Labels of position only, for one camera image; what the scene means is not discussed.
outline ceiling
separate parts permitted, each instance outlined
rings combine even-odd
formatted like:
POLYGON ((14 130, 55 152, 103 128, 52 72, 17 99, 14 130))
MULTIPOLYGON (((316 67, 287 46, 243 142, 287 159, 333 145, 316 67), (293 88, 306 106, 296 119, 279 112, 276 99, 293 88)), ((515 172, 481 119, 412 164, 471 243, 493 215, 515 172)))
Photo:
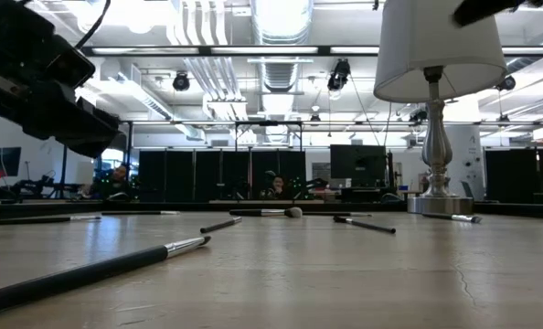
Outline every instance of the ceiling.
MULTIPOLYGON (((117 0, 131 3, 134 10, 115 12, 110 9, 105 23, 92 37, 93 46, 169 46, 166 25, 170 23, 172 6, 170 0, 117 0), (127 22, 150 22, 154 25, 145 34, 134 34, 127 22)), ((287 0, 273 0, 289 3, 287 0)), ((28 5, 46 19, 53 22, 57 32, 71 43, 82 36, 74 8, 82 5, 80 0, 35 1, 28 5)), ((309 44, 312 45, 378 45, 380 38, 381 9, 373 11, 373 1, 356 0, 315 0, 309 44)), ((200 21, 200 3, 197 1, 200 21)), ((225 32, 232 45, 253 44, 250 1, 228 0, 226 7, 225 32)), ((212 33, 215 34, 213 16, 212 33)), ((501 42, 504 46, 536 46, 543 43, 543 10, 520 8, 513 14, 500 14, 496 17, 501 42)), ((248 63, 247 58, 233 58, 233 68, 238 77, 240 90, 246 98, 247 114, 251 118, 263 115, 261 108, 261 85, 258 68, 248 63)), ((349 80, 343 88, 340 99, 329 101, 325 88, 327 74, 335 65, 337 58, 313 58, 313 62, 301 65, 291 113, 286 119, 308 120, 312 106, 317 105, 323 121, 364 120, 365 114, 371 120, 407 121, 415 106, 390 104, 377 100, 372 93, 376 74, 377 58, 350 58, 353 81, 349 80)), ((190 89, 175 92, 173 77, 179 70, 186 70, 182 58, 119 58, 121 68, 135 65, 143 74, 142 85, 166 106, 176 117, 186 120, 205 120, 203 106, 204 92, 191 76, 190 89)), ((519 121, 534 121, 543 118, 543 59, 518 71, 514 78, 517 87, 503 92, 501 101, 494 90, 485 90, 476 97, 479 102, 481 119, 494 121, 499 113, 513 113, 519 121)), ((127 90, 118 88, 94 89, 97 105, 119 114, 124 120, 148 120, 147 108, 127 90)), ((531 127, 514 129, 511 133, 529 132, 531 127)))

